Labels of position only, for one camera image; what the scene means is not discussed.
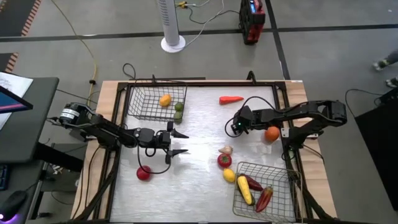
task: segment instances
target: gray floor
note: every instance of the gray floor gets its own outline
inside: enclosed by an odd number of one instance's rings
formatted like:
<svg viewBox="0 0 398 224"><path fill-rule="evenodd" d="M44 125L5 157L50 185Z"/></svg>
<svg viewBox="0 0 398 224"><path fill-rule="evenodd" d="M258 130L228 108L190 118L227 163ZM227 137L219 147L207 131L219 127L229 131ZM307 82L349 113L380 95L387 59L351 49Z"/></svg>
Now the gray floor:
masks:
<svg viewBox="0 0 398 224"><path fill-rule="evenodd" d="M79 34L160 32L162 26L156 0L69 0L57 1ZM221 7L220 0L194 9L194 18L205 21ZM348 26L397 23L394 0L271 0L279 27ZM239 10L240 0L226 0L226 9ZM178 10L181 30L198 30L188 20L188 11ZM217 18L206 29L235 29L234 13ZM29 36L72 35L67 22L50 0L43 0ZM398 47L397 29L288 32L280 38L292 79L303 80L309 100L344 100L349 88L377 93L388 89L383 81L397 75L398 66L382 73L370 64ZM98 86L103 80L125 80L124 63L132 63L137 77L207 77L242 79L253 70L260 79L283 79L274 37L263 33L255 46L245 46L239 34L201 36L175 55L160 49L160 37L88 40L98 63ZM59 88L88 95L93 73L92 59L77 40L0 43L0 53L18 52L14 72L25 77L59 77ZM65 103L78 99L57 93L50 116L57 116ZM352 93L349 105L355 114L373 108L373 96ZM42 141L76 142L65 130L46 125ZM360 132L349 115L340 128L328 128L320 137L322 154L338 216L343 220L398 223ZM70 207L57 205L50 197L41 211L68 217ZM63 198L71 202L73 196Z"/></svg>

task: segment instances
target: garlic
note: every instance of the garlic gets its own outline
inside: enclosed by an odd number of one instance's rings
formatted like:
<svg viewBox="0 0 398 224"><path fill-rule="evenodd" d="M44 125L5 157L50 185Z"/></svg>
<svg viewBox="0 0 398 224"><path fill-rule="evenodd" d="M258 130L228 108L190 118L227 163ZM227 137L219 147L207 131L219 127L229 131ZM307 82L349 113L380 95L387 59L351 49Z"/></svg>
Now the garlic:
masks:
<svg viewBox="0 0 398 224"><path fill-rule="evenodd" d="M224 146L218 150L220 153L232 154L232 146Z"/></svg>

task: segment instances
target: green lime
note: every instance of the green lime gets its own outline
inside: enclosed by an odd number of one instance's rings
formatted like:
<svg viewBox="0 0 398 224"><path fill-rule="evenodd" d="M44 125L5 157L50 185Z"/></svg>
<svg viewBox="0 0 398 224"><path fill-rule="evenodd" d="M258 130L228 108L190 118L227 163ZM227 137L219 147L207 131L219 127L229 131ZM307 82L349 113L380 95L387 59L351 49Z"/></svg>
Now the green lime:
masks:
<svg viewBox="0 0 398 224"><path fill-rule="evenodd" d="M182 114L181 112L175 112L174 114L174 123L180 124L182 122Z"/></svg>
<svg viewBox="0 0 398 224"><path fill-rule="evenodd" d="M174 108L176 111L182 111L184 109L184 105L182 103L177 103Z"/></svg>

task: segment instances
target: orange carrot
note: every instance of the orange carrot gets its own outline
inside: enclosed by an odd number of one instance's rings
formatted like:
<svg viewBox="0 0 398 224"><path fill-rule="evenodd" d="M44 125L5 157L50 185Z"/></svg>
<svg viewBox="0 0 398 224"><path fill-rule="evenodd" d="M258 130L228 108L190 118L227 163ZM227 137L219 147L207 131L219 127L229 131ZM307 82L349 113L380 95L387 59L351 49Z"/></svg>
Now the orange carrot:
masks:
<svg viewBox="0 0 398 224"><path fill-rule="evenodd" d="M220 97L220 105L225 105L228 103L234 103L243 100L243 97L240 96L221 96Z"/></svg>

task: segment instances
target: keyboard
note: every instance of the keyboard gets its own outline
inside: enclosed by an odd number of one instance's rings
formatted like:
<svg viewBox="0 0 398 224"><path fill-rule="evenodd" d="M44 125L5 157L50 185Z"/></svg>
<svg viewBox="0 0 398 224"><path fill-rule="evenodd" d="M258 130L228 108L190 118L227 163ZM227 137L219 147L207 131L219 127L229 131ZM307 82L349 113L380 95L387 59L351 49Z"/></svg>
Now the keyboard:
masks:
<svg viewBox="0 0 398 224"><path fill-rule="evenodd" d="M9 166L0 164L0 190L7 190L9 170Z"/></svg>

